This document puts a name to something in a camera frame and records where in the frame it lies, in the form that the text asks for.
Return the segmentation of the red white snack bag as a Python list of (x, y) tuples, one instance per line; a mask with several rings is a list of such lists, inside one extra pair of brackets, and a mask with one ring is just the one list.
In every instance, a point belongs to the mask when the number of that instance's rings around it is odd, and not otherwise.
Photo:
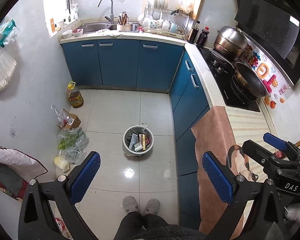
[(129, 149), (133, 150), (134, 146), (138, 143), (139, 143), (139, 136), (137, 134), (133, 133), (131, 140), (130, 140)]

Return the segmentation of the white trash bin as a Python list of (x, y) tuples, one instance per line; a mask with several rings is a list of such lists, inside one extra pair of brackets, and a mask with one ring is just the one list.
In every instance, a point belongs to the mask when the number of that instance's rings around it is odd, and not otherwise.
[(154, 149), (154, 135), (144, 125), (128, 128), (122, 137), (122, 148), (129, 157), (140, 157), (150, 154)]

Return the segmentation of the blue kitchen cabinets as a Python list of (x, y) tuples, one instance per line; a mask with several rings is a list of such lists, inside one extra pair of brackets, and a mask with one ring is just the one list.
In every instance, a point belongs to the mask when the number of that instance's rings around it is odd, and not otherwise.
[[(101, 156), (79, 212), (102, 239), (114, 237), (125, 212), (122, 200), (140, 205), (157, 198), (169, 223), (199, 226), (199, 194), (191, 126), (209, 106), (183, 46), (142, 40), (89, 40), (62, 44), (71, 77), (84, 90), (78, 111)], [(150, 154), (124, 154), (122, 137), (135, 125), (154, 135)]]

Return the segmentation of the black frying pan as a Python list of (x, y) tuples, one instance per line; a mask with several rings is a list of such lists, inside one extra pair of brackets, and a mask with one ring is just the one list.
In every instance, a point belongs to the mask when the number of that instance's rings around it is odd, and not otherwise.
[(235, 71), (238, 83), (257, 98), (265, 97), (267, 90), (258, 75), (246, 64), (241, 62), (231, 63), (217, 51), (210, 49), (209, 52), (220, 63), (225, 63)]

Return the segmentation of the plastic bag with vegetables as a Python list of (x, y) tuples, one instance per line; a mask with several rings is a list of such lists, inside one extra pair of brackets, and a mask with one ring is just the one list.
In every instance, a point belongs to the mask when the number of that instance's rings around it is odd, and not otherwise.
[[(55, 105), (52, 105), (51, 109), (57, 120), (56, 114), (62, 109), (57, 109)], [(85, 158), (85, 149), (89, 144), (89, 138), (83, 131), (81, 124), (78, 128), (60, 129), (58, 138), (57, 149), (59, 154), (70, 164), (80, 164)]]

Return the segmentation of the black gas stove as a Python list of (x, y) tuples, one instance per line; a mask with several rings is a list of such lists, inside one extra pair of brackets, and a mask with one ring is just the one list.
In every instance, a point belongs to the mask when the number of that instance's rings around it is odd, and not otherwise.
[(260, 112), (257, 97), (240, 87), (235, 70), (227, 62), (219, 61), (207, 48), (199, 48), (203, 59), (212, 73), (227, 106)]

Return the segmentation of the left grey slipper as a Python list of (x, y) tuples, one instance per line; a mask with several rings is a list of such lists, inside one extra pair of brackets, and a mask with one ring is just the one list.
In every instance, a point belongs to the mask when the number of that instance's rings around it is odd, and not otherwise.
[(133, 196), (126, 196), (122, 201), (122, 206), (126, 213), (140, 212), (138, 202)]

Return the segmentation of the brown cardboard box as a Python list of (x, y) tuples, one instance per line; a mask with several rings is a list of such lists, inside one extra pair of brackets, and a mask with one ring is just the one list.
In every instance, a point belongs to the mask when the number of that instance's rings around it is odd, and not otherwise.
[(69, 113), (65, 109), (57, 112), (57, 126), (60, 129), (73, 129), (78, 128), (81, 124), (81, 120), (75, 114)]

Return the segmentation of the yellow box in bin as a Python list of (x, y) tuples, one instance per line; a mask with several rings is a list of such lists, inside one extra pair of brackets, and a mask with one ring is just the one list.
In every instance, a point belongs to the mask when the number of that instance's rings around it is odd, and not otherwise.
[(142, 150), (145, 151), (146, 147), (147, 147), (147, 134), (146, 133), (142, 133), (139, 135), (139, 142), (142, 146)]

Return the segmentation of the steel steamer pot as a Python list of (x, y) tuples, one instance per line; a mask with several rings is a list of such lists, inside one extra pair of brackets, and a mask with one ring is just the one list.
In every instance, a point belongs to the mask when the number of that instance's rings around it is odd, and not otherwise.
[(247, 39), (237, 27), (224, 26), (219, 29), (213, 46), (224, 57), (233, 59), (248, 52)]

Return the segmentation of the dark soy sauce bottle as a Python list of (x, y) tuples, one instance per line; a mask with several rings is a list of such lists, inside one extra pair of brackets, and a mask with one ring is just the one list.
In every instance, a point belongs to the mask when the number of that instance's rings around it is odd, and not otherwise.
[(200, 48), (203, 48), (206, 41), (207, 41), (207, 36), (209, 34), (209, 27), (205, 27), (202, 32), (200, 33), (196, 45)]

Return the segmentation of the cooking oil bottle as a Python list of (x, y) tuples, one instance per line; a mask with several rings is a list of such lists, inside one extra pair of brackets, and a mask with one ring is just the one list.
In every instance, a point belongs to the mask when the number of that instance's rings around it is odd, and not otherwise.
[(66, 97), (68, 98), (71, 106), (74, 108), (82, 107), (84, 104), (80, 90), (76, 87), (76, 83), (74, 81), (70, 81), (68, 83)]

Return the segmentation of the black range hood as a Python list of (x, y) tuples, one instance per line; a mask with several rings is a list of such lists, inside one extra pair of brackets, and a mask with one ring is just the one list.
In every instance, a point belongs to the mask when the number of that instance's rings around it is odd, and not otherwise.
[(274, 61), (291, 87), (300, 79), (300, 20), (285, 0), (236, 0), (238, 26)]

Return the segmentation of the dish drying rack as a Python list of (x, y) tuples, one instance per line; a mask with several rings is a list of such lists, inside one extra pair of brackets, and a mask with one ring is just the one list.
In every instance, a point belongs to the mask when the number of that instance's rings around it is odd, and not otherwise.
[(146, 0), (144, 12), (138, 16), (143, 30), (158, 30), (170, 33), (186, 33), (193, 12), (193, 4), (177, 3), (169, 8), (170, 0)]

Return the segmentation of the colourful wall stickers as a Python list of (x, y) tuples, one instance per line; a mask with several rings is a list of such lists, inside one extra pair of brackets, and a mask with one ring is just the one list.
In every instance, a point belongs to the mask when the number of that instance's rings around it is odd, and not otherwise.
[(286, 102), (284, 94), (290, 86), (277, 66), (251, 41), (248, 41), (243, 61), (257, 74), (267, 90), (267, 95), (263, 98), (264, 104), (269, 109), (281, 107)]

